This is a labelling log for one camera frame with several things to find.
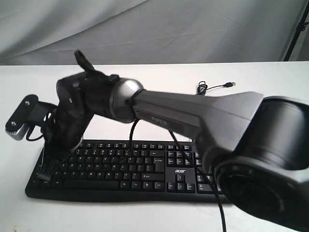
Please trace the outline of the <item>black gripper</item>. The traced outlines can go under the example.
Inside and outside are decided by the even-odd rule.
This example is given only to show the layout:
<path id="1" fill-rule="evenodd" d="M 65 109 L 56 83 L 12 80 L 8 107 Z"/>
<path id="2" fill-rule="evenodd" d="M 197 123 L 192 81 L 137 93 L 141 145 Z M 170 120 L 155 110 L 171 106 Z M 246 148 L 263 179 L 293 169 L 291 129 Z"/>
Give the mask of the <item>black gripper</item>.
<path id="1" fill-rule="evenodd" d="M 88 127 L 93 114 L 85 112 L 77 117 L 58 109 L 46 114 L 43 126 L 45 149 L 39 159 L 37 177 L 44 181 L 50 181 L 53 173 L 66 159 L 66 154 L 74 151 L 83 140 L 83 135 Z"/>

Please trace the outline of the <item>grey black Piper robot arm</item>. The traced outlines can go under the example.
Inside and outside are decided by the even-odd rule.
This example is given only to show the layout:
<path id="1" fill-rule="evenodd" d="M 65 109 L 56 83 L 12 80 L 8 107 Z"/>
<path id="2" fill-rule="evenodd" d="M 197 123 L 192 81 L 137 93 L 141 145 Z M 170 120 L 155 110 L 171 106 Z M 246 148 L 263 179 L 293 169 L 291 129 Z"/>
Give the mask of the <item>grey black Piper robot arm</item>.
<path id="1" fill-rule="evenodd" d="M 211 97 L 145 90 L 133 79 L 85 71 L 58 80 L 59 104 L 46 120 L 39 176 L 81 142 L 94 115 L 137 119 L 192 139 L 203 173 L 244 212 L 309 229 L 309 104 L 242 92 Z"/>

